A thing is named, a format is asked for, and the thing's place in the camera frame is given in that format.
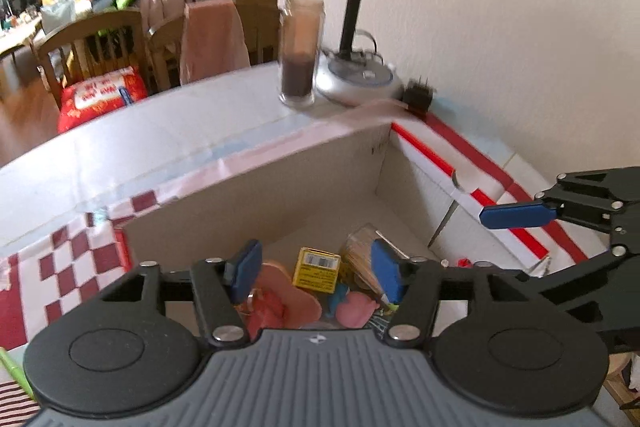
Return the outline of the wooden coffee table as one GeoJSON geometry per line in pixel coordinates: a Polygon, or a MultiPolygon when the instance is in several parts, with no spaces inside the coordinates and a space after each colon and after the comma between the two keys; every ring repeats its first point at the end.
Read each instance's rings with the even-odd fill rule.
{"type": "Polygon", "coordinates": [[[34,42],[41,17],[1,33],[1,100],[25,88],[37,76],[34,42]]]}

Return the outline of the pink binder clip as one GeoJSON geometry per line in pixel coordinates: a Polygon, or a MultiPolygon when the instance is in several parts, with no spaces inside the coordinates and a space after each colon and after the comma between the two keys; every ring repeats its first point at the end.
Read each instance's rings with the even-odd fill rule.
{"type": "Polygon", "coordinates": [[[286,306],[280,297],[264,288],[254,288],[244,303],[237,305],[250,339],[255,340],[264,329],[283,329],[286,306]]]}

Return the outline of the wooden dining chair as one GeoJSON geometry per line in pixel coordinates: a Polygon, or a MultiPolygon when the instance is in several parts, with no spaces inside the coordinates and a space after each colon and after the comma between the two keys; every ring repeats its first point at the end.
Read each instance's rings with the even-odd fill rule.
{"type": "Polygon", "coordinates": [[[150,83],[142,14],[136,9],[85,14],[37,43],[35,56],[58,105],[64,88],[126,67],[150,83]]]}

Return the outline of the glass jar dark contents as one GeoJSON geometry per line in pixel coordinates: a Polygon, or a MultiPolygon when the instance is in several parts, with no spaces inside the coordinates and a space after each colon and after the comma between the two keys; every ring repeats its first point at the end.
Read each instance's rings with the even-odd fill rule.
{"type": "Polygon", "coordinates": [[[280,11],[279,96],[286,106],[314,103],[323,23],[323,0],[285,0],[280,11]]]}

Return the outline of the red printed rice bag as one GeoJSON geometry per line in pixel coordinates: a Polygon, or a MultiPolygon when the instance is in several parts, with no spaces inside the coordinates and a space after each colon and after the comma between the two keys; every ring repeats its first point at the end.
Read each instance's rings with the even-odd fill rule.
{"type": "Polygon", "coordinates": [[[76,82],[62,91],[58,134],[140,102],[147,96],[145,82],[132,66],[76,82]]]}

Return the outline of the chair with pink towel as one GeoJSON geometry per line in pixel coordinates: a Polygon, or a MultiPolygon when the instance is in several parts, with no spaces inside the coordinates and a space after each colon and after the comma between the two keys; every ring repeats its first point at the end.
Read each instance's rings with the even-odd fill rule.
{"type": "Polygon", "coordinates": [[[148,50],[158,91],[277,60],[280,10],[232,0],[194,2],[151,28],[148,50]]]}

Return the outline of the black power plug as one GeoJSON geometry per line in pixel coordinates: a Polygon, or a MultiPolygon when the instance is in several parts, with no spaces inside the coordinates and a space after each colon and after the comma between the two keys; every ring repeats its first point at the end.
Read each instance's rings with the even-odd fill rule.
{"type": "Polygon", "coordinates": [[[426,81],[410,79],[402,91],[401,102],[411,114],[424,116],[431,108],[434,94],[435,89],[426,81]]]}

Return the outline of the yellow small box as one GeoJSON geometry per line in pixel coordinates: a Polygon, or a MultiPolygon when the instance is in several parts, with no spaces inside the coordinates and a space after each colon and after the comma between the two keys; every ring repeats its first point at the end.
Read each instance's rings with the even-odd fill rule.
{"type": "Polygon", "coordinates": [[[329,251],[303,247],[297,257],[293,285],[305,291],[333,294],[342,258],[329,251]]]}

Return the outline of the pink pig figurine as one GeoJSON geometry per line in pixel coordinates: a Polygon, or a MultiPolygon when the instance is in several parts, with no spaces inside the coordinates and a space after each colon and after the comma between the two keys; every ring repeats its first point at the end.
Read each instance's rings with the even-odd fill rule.
{"type": "Polygon", "coordinates": [[[380,304],[361,291],[352,291],[339,283],[326,300],[326,314],[345,329],[362,329],[380,304]]]}

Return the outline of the red cardboard box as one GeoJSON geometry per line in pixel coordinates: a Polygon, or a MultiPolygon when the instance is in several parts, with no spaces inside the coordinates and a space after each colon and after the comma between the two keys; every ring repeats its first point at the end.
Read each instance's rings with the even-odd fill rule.
{"type": "Polygon", "coordinates": [[[594,232],[551,223],[489,231],[480,210],[527,202],[549,181],[520,155],[487,156],[434,116],[373,105],[209,162],[154,192],[122,225],[134,263],[167,271],[228,258],[258,239],[288,269],[304,247],[338,253],[374,228],[404,254],[546,275],[604,251],[594,232]]]}

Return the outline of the red white patterned table mat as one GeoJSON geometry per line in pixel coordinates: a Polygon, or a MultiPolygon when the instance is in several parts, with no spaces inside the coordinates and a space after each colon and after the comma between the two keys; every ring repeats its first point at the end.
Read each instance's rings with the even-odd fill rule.
{"type": "Polygon", "coordinates": [[[1,260],[1,424],[19,426],[38,411],[25,390],[23,357],[46,326],[134,265],[122,227],[160,208],[145,192],[87,212],[1,260]]]}

